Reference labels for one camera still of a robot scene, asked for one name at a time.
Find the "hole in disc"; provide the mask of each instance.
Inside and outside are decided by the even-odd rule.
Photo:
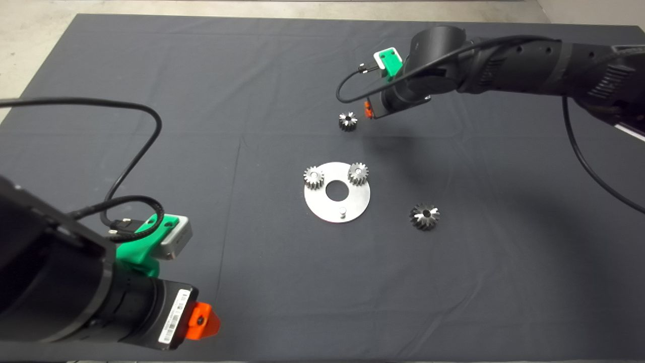
[[[337,202],[347,199],[347,195],[350,194],[350,190],[347,189],[347,185],[345,185],[345,183],[341,181],[339,182],[338,180],[331,181],[329,184],[327,184],[325,192],[327,193],[329,199],[335,200]]]

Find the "dark gray tablecloth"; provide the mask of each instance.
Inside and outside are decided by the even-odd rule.
[[[578,165],[559,99],[451,93],[338,129],[340,112],[361,111],[336,101],[338,81],[376,50],[407,54],[431,25],[77,16],[24,96],[159,111],[161,137],[119,193],[148,194],[191,218],[192,241],[161,277],[197,286],[222,330],[173,352],[2,343],[0,357],[645,358],[645,220]],[[460,26],[482,37],[645,41],[625,26]],[[645,145],[578,107],[572,118],[597,172],[645,202]],[[0,170],[72,210],[102,200],[151,131],[134,111],[13,110],[0,127]],[[303,170],[328,161],[370,168],[372,200],[351,223],[323,222],[303,200]],[[434,231],[409,223],[419,202],[440,208]]]

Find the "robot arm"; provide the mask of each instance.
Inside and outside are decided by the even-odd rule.
[[[568,96],[592,116],[645,141],[645,47],[536,37],[477,48],[485,42],[467,40],[465,31],[454,26],[419,32],[412,38],[410,55],[390,79],[392,86],[368,97],[372,117],[381,118],[453,90]],[[473,49],[418,72],[468,46]]]
[[[142,274],[113,242],[1,176],[0,229],[0,340],[173,350],[219,329],[197,288]]]

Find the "gear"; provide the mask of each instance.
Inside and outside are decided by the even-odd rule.
[[[439,220],[439,210],[434,205],[417,204],[410,212],[410,221],[422,231],[433,229]]]
[[[370,171],[367,165],[363,163],[353,163],[350,165],[350,170],[347,172],[347,177],[354,185],[362,185],[367,180]]]
[[[323,186],[324,174],[318,167],[308,167],[303,174],[304,183],[309,189],[318,189]]]
[[[338,115],[338,126],[341,128],[343,131],[354,131],[356,129],[356,125],[358,124],[359,119],[356,118],[356,115],[353,112],[349,112],[346,114],[340,114]]]

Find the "black cable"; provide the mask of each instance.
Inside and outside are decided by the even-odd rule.
[[[155,214],[157,215],[157,219],[155,223],[153,223],[152,226],[150,226],[149,228],[147,228],[142,232],[126,233],[126,234],[124,233],[124,234],[118,234],[115,236],[105,237],[107,240],[110,240],[113,242],[131,242],[134,240],[138,240],[138,239],[150,236],[161,225],[161,221],[164,216],[164,210],[161,204],[157,202],[157,200],[144,195],[119,196],[101,203],[97,203],[95,205],[89,205],[88,207],[81,208],[74,212],[70,212],[69,215],[75,220],[79,220],[81,218],[85,218],[87,216],[91,216],[96,213],[107,211],[108,209],[116,207],[117,205],[131,203],[131,202],[145,203],[148,206],[150,206],[155,211]]]
[[[161,132],[161,117],[154,109],[140,103],[113,101],[101,98],[83,98],[83,97],[51,97],[51,98],[25,98],[25,99],[0,99],[0,109],[4,107],[25,107],[25,106],[43,106],[43,105],[84,105],[96,107],[110,107],[113,109],[130,109],[143,111],[152,116],[155,120],[155,130],[148,138],[148,141],[141,147],[141,150],[132,158],[132,161],[123,169],[121,175],[114,181],[104,201],[112,199],[117,188],[123,183],[130,171],[137,165],[139,160],[148,151],[152,143],[155,142]],[[111,227],[112,221],[108,218],[107,210],[101,211],[101,222]]]
[[[578,147],[578,143],[575,141],[575,136],[573,135],[573,128],[571,127],[571,119],[569,117],[569,101],[566,96],[562,97],[562,115],[564,116],[564,126],[566,127],[566,133],[569,136],[569,142],[571,143],[571,147],[573,148],[573,153],[575,154],[576,158],[578,158],[578,161],[587,172],[587,174],[589,174],[591,178],[596,181],[596,183],[598,183],[604,190],[613,195],[616,199],[620,200],[626,205],[629,205],[638,212],[645,214],[645,207],[636,204],[629,198],[617,192],[614,188],[610,187],[607,183],[604,182],[604,180],[602,180],[602,178],[600,178],[600,176],[598,176],[598,174],[595,173],[595,171],[593,171],[593,169],[584,159],[584,156],[582,156],[582,152]]]
[[[388,89],[388,88],[390,88],[390,87],[392,87],[392,86],[394,86],[394,85],[396,85],[396,84],[398,84],[400,82],[403,82],[406,79],[412,78],[412,77],[416,76],[417,74],[420,74],[421,72],[424,72],[424,71],[426,71],[426,70],[428,70],[428,69],[430,69],[432,67],[439,66],[442,63],[445,63],[446,61],[451,59],[452,57],[456,57],[459,54],[469,52],[469,51],[471,51],[473,49],[489,48],[489,47],[494,47],[495,45],[501,45],[501,44],[506,44],[506,43],[514,43],[514,42],[526,43],[526,42],[529,42],[529,41],[538,41],[538,40],[556,41],[556,39],[552,39],[552,38],[549,38],[549,37],[541,37],[541,36],[508,36],[508,37],[498,37],[498,38],[494,38],[494,39],[488,39],[488,40],[482,41],[480,43],[474,43],[474,44],[471,44],[471,45],[468,45],[468,46],[461,47],[459,49],[453,50],[452,52],[446,53],[445,55],[443,55],[443,56],[441,56],[441,57],[439,57],[439,58],[437,58],[437,59],[435,59],[433,61],[430,61],[429,63],[426,63],[425,65],[423,65],[421,67],[415,68],[411,72],[407,73],[405,76],[397,78],[397,79],[394,79],[392,82],[389,82],[388,84],[383,85],[381,87],[377,87],[377,88],[375,88],[375,89],[373,89],[371,91],[368,91],[368,92],[366,92],[364,94],[361,94],[360,96],[356,96],[356,97],[353,97],[353,98],[342,98],[341,97],[342,86],[344,86],[344,84],[350,78],[352,78],[354,75],[356,75],[358,73],[362,73],[361,70],[356,70],[356,71],[350,73],[349,75],[347,75],[341,81],[341,83],[338,84],[338,87],[336,88],[336,98],[340,102],[343,102],[343,103],[351,103],[351,102],[354,102],[354,101],[358,101],[359,99],[362,99],[362,98],[365,98],[367,96],[371,96],[372,94],[384,91],[384,90],[386,90],[386,89]]]

